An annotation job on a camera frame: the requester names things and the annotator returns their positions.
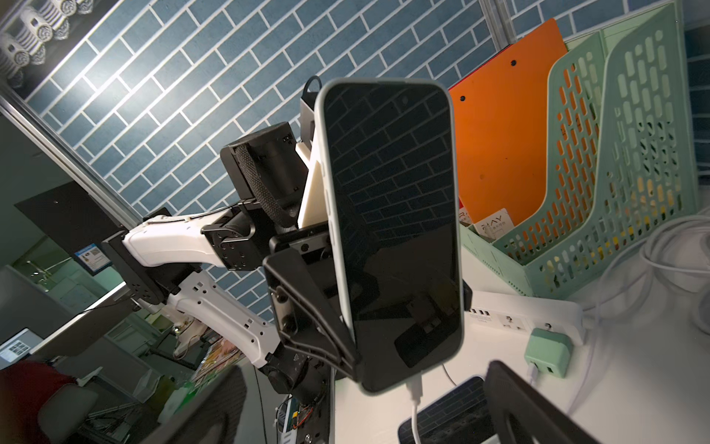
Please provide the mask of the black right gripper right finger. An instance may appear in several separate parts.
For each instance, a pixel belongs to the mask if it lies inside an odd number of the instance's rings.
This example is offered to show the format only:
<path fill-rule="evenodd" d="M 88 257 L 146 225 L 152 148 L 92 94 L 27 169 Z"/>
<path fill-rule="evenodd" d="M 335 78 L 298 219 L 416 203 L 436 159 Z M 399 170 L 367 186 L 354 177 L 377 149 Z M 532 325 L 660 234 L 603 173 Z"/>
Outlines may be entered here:
<path fill-rule="evenodd" d="M 597 444 L 597 440 L 501 361 L 489 364 L 484 394 L 502 444 Z"/>

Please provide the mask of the black phone light case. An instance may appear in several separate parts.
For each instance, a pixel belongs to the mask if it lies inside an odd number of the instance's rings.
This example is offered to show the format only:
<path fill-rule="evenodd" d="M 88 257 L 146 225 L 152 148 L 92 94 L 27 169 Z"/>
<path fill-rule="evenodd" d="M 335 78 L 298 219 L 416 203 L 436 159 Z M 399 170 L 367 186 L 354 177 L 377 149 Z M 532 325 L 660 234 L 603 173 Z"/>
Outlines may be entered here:
<path fill-rule="evenodd" d="M 453 106 L 435 81 L 339 79 L 316 100 L 338 298 L 379 394 L 463 341 Z"/>

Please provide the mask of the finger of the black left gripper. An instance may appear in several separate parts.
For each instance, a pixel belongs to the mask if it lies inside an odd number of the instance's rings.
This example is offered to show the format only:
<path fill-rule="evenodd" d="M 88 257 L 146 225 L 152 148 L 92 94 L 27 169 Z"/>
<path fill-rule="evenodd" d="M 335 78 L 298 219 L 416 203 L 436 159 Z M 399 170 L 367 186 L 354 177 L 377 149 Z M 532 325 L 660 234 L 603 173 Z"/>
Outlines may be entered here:
<path fill-rule="evenodd" d="M 361 379 L 361 355 L 341 319 L 333 287 L 321 289 L 298 252 L 288 249 L 264 259 L 264 271 L 284 347 L 316 358 L 353 381 Z"/>

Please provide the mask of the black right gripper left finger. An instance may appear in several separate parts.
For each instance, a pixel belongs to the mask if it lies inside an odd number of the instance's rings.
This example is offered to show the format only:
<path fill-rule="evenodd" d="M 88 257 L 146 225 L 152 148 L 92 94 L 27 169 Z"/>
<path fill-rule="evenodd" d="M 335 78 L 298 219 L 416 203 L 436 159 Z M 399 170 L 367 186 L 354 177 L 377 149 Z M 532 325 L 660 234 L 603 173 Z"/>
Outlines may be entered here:
<path fill-rule="evenodd" d="M 142 443 L 233 443 L 247 393 L 241 369 L 231 366 Z"/>

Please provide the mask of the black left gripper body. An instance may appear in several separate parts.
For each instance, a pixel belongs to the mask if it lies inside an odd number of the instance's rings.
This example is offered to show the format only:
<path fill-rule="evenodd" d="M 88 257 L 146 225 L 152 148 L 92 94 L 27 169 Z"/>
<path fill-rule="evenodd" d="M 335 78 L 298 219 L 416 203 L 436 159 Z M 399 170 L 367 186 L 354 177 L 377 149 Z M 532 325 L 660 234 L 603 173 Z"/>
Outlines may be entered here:
<path fill-rule="evenodd" d="M 292 249 L 321 289 L 333 287 L 333 259 L 325 223 L 298 229 L 273 222 L 260 205 L 231 205 L 203 213 L 201 234 L 213 248 L 222 268 L 246 272 L 262 266 L 264 259 Z"/>

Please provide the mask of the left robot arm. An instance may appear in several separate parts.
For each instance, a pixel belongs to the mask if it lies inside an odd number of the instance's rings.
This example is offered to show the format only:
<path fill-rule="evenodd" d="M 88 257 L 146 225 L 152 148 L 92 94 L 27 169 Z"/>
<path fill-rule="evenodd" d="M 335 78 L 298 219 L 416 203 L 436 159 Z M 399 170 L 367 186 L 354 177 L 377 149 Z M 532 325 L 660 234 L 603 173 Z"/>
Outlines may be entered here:
<path fill-rule="evenodd" d="M 243 193 L 224 209 L 161 210 L 107 238 L 105 253 L 133 294 L 165 305 L 235 345 L 277 392 L 320 401 L 333 369 L 356 379 L 360 355 L 340 320 L 319 142 L 286 123 L 228 144 L 222 161 Z M 207 266 L 262 269 L 273 321 L 223 290 Z"/>

